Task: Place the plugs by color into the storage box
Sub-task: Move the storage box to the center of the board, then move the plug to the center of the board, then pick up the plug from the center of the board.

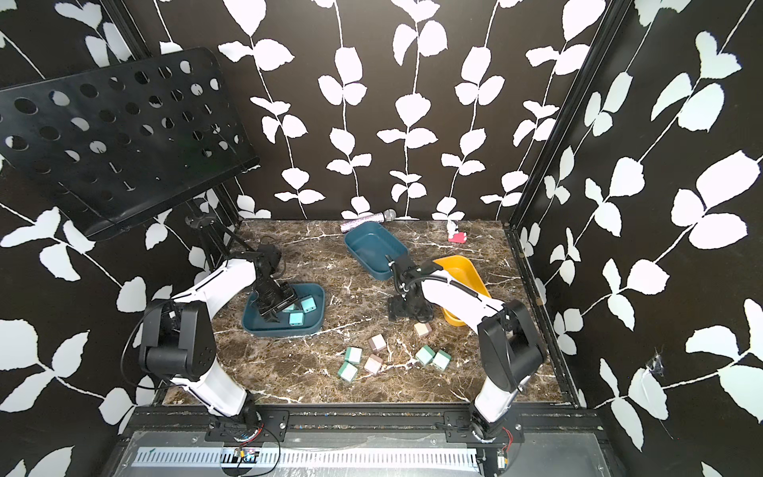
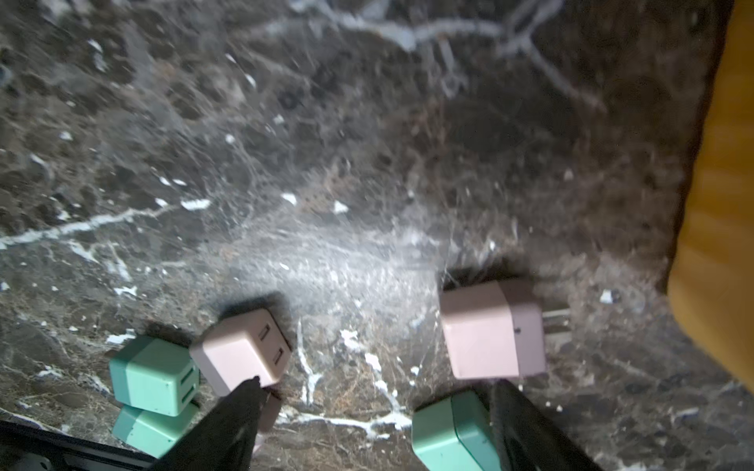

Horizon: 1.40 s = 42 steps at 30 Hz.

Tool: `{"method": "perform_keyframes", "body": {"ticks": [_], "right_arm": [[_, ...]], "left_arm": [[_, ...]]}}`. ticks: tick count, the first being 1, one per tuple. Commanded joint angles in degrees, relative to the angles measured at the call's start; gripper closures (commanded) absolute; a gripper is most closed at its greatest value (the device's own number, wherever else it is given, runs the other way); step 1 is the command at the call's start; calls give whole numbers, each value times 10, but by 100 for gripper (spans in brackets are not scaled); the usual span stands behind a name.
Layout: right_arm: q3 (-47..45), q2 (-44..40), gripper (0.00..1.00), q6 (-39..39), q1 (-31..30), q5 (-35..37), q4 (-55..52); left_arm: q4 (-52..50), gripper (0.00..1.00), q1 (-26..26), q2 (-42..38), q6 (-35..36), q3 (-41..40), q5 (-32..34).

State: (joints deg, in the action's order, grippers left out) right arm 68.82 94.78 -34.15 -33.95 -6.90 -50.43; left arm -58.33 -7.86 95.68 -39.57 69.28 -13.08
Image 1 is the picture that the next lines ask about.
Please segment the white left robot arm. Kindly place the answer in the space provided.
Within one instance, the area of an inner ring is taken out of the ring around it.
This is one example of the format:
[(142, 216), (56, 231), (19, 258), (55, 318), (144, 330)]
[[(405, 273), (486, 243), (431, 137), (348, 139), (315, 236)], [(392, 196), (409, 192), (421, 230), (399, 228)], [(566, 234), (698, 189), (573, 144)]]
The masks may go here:
[(154, 300), (142, 319), (138, 363), (203, 403), (212, 415), (246, 421), (250, 394), (218, 362), (212, 321), (238, 293), (254, 291), (254, 309), (266, 321), (297, 301), (293, 287), (278, 282), (281, 250), (246, 246), (202, 281), (169, 299)]

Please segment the yellow storage box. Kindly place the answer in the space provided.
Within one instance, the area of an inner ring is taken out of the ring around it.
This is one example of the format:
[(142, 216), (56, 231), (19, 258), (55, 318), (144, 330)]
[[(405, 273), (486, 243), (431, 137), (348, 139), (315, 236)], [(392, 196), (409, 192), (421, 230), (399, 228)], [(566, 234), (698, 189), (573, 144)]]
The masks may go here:
[(469, 258), (465, 258), (465, 256), (445, 256), (445, 258), (437, 258), (433, 262), (441, 266), (462, 284), (490, 297), (490, 292)]

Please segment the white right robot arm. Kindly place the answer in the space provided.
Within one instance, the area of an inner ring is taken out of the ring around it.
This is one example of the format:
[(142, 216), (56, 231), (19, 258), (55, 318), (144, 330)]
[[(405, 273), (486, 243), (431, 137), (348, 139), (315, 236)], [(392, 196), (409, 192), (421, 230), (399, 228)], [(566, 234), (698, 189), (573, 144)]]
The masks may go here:
[(510, 408), (546, 361), (528, 308), (519, 300), (504, 302), (480, 293), (435, 262), (419, 266), (404, 254), (387, 264), (395, 287), (387, 301), (389, 320), (428, 323), (439, 306), (476, 333), (486, 378), (470, 405), (470, 427), (480, 441), (509, 435), (514, 427)]

